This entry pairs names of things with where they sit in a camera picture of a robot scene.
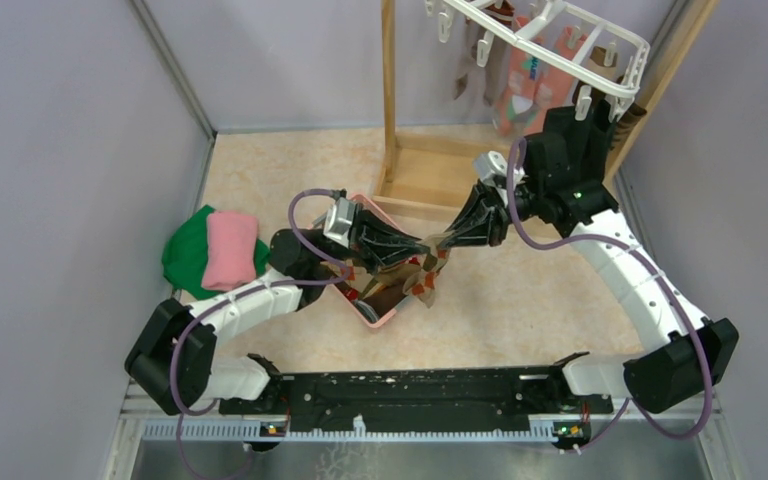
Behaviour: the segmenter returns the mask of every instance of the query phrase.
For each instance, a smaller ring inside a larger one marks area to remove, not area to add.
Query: gray floor
[[[686,422],[674,422],[676,430]],[[187,442],[193,468],[207,478],[244,464],[240,444]],[[674,441],[647,424],[623,422],[581,456],[547,455],[506,444],[286,444],[255,454],[246,479],[707,479],[697,440]],[[133,480],[190,480],[175,442],[143,441]]]

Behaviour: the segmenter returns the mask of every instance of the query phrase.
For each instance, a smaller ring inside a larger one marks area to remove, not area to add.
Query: wooden post
[[[714,13],[717,3],[719,0],[691,0],[685,7],[681,20],[664,48],[663,55],[657,59],[656,64],[647,69],[649,75],[646,79],[646,89],[640,92],[636,100],[646,109],[646,116],[631,129],[625,141],[608,155],[608,165],[605,169],[606,183],[610,183],[625,161],[634,141],[640,136],[640,132],[643,131],[643,127],[646,126],[646,122],[652,116],[664,92],[667,91],[678,67],[684,61],[699,32],[702,31],[702,27],[708,23],[708,18]]]
[[[381,57],[384,71],[384,179],[393,181],[396,145],[396,45],[394,0],[381,0]]]

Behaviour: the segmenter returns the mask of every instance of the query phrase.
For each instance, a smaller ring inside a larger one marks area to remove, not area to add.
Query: green cloth
[[[163,248],[163,276],[175,288],[186,290],[197,300],[211,298],[222,292],[201,288],[201,278],[207,268],[207,216],[216,209],[205,205],[184,222]],[[254,247],[254,268],[257,275],[266,272],[269,247],[257,240]]]

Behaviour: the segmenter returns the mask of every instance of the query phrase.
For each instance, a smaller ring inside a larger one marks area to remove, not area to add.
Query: folded pink towel
[[[257,277],[254,246],[257,219],[237,212],[214,212],[207,216],[207,269],[201,286],[228,292]]]

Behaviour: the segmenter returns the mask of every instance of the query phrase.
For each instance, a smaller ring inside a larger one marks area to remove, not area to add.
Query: cable
[[[714,403],[714,386],[711,380],[711,370],[708,365],[708,358],[705,355],[705,349],[702,347],[702,341],[699,339],[699,334],[696,333],[696,329],[693,328],[693,324],[690,321],[690,317],[688,317],[687,312],[684,311],[684,307],[681,306],[681,303],[678,301],[678,298],[675,296],[672,289],[670,289],[669,285],[667,285],[666,280],[664,280],[664,278],[661,275],[658,275],[659,273],[658,268],[655,267],[655,265],[653,265],[652,262],[650,262],[649,259],[647,259],[639,251],[630,250],[630,246],[628,244],[621,242],[615,238],[607,237],[605,235],[596,235],[596,234],[590,234],[590,233],[583,234],[583,235],[576,235],[574,237],[562,238],[561,240],[558,240],[556,242],[545,243],[545,244],[535,242],[531,237],[528,236],[528,234],[525,232],[525,228],[523,228],[522,226],[522,222],[519,221],[519,214],[516,211],[516,197],[514,195],[514,169],[518,167],[522,167],[524,165],[526,145],[527,145],[527,140],[525,139],[525,137],[523,137],[522,139],[520,139],[519,142],[511,145],[511,151],[508,154],[506,188],[507,188],[507,197],[508,197],[508,212],[511,215],[511,223],[514,224],[514,228],[516,229],[520,238],[522,238],[522,240],[531,248],[534,248],[537,250],[553,250],[555,248],[562,247],[564,245],[568,245],[570,243],[579,242],[583,240],[593,240],[597,242],[603,242],[603,243],[607,243],[609,245],[618,247],[622,250],[625,250],[629,255],[631,255],[638,262],[640,262],[640,264],[643,265],[643,268],[645,268],[650,275],[655,277],[655,281],[658,283],[658,286],[664,292],[664,296],[667,297],[669,304],[672,305],[673,308],[675,309],[676,313],[678,314],[678,318],[681,321],[681,324],[684,326],[684,329],[687,330],[687,333],[690,336],[690,342],[693,344],[693,350],[696,352],[696,357],[699,360],[699,368],[702,371],[702,385],[705,390],[704,402],[702,404],[702,413],[699,415],[699,419],[696,421],[696,424],[690,427],[690,429],[688,429],[686,432],[682,432],[682,433],[673,433],[665,429],[654,418],[652,418],[652,415],[646,410],[644,410],[643,407],[641,407],[636,400],[634,401],[634,403],[637,406],[637,408],[640,410],[640,413],[646,418],[646,420],[649,421],[652,427],[654,427],[655,430],[657,430],[659,433],[663,434],[666,437],[669,437],[675,440],[684,440],[699,434],[699,432],[701,432],[702,429],[705,428],[705,424],[708,422],[708,419],[711,417],[711,411],[713,410],[713,403]],[[614,422],[619,418],[619,415],[620,413],[618,413],[617,416],[614,417],[614,420],[612,420],[611,423],[608,424],[608,427],[605,430],[600,432],[599,434],[600,436],[614,425]]]
[[[299,203],[299,201],[305,197],[313,197],[313,196],[325,196],[334,198],[335,192],[332,190],[327,190],[324,188],[315,188],[311,190],[305,190],[300,192],[298,195],[293,197],[293,200],[290,201],[290,206],[287,209],[287,220],[290,224],[290,228],[293,231],[293,234],[296,236],[296,238],[299,240],[299,242],[304,245],[308,250],[313,252],[316,256],[319,258],[333,263],[334,265],[340,267],[341,275],[339,277],[325,279],[325,280],[279,280],[277,282],[272,283],[271,287],[285,287],[285,286],[299,286],[299,287],[321,287],[325,285],[331,285],[334,283],[344,282],[349,278],[350,270],[348,265],[341,262],[340,260],[337,260],[336,258],[328,255],[327,253],[323,252],[319,248],[317,248],[314,244],[312,244],[308,239],[306,239],[302,232],[299,230],[298,225],[296,224],[295,219],[295,210],[296,205]],[[248,290],[244,290],[237,295],[234,296],[234,301],[238,301],[248,295],[251,295],[253,293],[257,293],[261,290],[265,290],[267,288],[266,285],[257,285],[253,288],[250,288]],[[181,462],[184,464],[184,467],[187,469],[188,472],[190,472],[190,475],[192,475],[194,478],[198,480],[212,480],[208,479],[206,477],[201,476],[198,472],[193,469],[192,465],[187,461],[187,457],[184,454],[184,444],[181,441],[181,430],[184,424],[184,415],[190,415],[190,416],[199,416],[204,415],[216,406],[218,403],[217,399],[214,399],[210,405],[207,406],[207,408],[204,408],[202,410],[191,410],[189,407],[184,405],[184,401],[181,399],[181,392],[178,389],[178,362],[181,358],[181,351],[183,350],[184,343],[186,343],[187,337],[190,335],[190,333],[195,329],[199,324],[201,324],[202,321],[213,315],[214,313],[218,312],[219,310],[225,308],[228,304],[231,302],[226,298],[225,300],[222,300],[221,302],[211,306],[198,316],[194,318],[186,328],[181,332],[181,335],[178,337],[178,343],[175,344],[175,348],[172,350],[172,360],[169,365],[169,388],[172,392],[172,400],[175,402],[175,406],[178,407],[178,409],[181,411],[181,415],[178,417],[178,426],[175,429],[175,441],[178,444],[178,454],[181,457]],[[241,475],[244,475],[248,469],[251,467],[252,464],[252,457],[249,455],[246,459],[245,464],[236,472],[232,473],[229,476],[222,477],[221,479],[217,480],[232,480],[235,479]]]

